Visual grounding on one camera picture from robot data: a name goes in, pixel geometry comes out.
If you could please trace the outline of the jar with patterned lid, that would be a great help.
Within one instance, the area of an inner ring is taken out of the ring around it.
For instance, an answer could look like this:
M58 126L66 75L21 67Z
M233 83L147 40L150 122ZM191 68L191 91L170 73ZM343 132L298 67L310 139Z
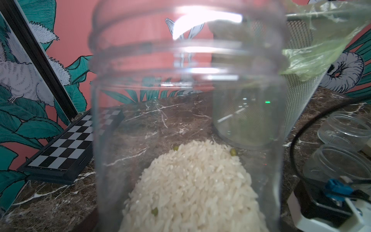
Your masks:
M278 232L283 1L99 1L100 232Z

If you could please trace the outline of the rice jar with beige lid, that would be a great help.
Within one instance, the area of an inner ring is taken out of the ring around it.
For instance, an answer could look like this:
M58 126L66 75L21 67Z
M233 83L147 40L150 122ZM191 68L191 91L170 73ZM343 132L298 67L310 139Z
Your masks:
M371 121L349 112L334 112L324 121L317 135L325 144L360 151L371 139Z

